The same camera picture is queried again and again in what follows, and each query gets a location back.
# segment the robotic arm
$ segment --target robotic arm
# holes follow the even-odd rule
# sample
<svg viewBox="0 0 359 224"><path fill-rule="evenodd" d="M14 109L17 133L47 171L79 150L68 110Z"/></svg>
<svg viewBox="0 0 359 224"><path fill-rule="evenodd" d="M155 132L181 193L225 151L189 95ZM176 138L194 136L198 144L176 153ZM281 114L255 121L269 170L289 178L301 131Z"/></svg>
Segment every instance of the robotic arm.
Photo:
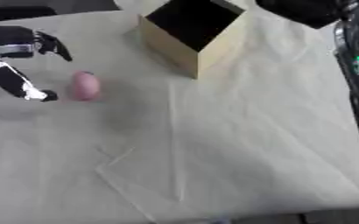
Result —
<svg viewBox="0 0 359 224"><path fill-rule="evenodd" d="M31 58L35 52L57 53L64 60L72 61L67 48L55 37L20 26L0 26L0 88L25 100L56 101L56 93L35 88L27 76L3 61L4 58Z"/></svg>
<svg viewBox="0 0 359 224"><path fill-rule="evenodd" d="M257 0L268 11L321 28L336 20L334 52L350 88L350 100L359 127L359 0Z"/></svg>

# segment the table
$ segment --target table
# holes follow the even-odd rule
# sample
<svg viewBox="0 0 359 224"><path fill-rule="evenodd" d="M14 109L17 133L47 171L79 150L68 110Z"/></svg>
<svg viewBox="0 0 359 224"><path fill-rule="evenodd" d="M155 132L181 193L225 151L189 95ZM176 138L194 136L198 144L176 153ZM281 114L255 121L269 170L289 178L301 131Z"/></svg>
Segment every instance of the table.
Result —
<svg viewBox="0 0 359 224"><path fill-rule="evenodd" d="M198 81L144 47L134 12L0 23L56 35L74 55L10 61L61 100L0 89L0 223L359 206L359 134L332 42L252 6L249 18L247 41ZM76 70L102 80L100 100L67 98Z"/></svg>

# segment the open box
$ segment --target open box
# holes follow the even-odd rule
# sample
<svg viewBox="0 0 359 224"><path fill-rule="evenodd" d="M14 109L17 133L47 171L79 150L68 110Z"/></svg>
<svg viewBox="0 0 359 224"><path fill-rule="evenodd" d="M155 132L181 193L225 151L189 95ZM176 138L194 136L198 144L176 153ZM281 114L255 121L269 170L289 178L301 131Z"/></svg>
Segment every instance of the open box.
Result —
<svg viewBox="0 0 359 224"><path fill-rule="evenodd" d="M172 0L141 15L142 39L197 79L242 42L244 10L225 0Z"/></svg>

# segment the cardboard box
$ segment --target cardboard box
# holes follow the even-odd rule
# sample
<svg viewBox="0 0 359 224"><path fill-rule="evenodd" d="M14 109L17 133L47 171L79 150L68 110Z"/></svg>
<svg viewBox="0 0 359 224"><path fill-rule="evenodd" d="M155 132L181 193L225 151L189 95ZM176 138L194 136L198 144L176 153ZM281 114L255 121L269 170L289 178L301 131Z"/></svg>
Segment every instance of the cardboard box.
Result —
<svg viewBox="0 0 359 224"><path fill-rule="evenodd" d="M224 0L172 0L141 15L147 45L199 78L243 40L245 10Z"/></svg>

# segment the black robotic claw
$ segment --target black robotic claw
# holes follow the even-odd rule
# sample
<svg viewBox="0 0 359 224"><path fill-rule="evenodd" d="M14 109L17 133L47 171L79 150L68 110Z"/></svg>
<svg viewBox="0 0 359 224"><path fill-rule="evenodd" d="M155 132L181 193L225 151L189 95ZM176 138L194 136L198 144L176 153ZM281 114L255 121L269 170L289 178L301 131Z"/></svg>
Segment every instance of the black robotic claw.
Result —
<svg viewBox="0 0 359 224"><path fill-rule="evenodd" d="M38 45L41 44L40 49L38 52L41 54L46 54L48 52L57 53L60 55L64 60L72 61L72 56L67 50L67 48L59 41L57 38L52 37L48 34L43 32L37 31L36 32Z"/></svg>
<svg viewBox="0 0 359 224"><path fill-rule="evenodd" d="M56 101L56 93L35 88L24 74L2 60L26 59L33 57L35 52L53 52L66 61L72 61L67 48L55 37L20 26L0 26L0 87L18 98Z"/></svg>

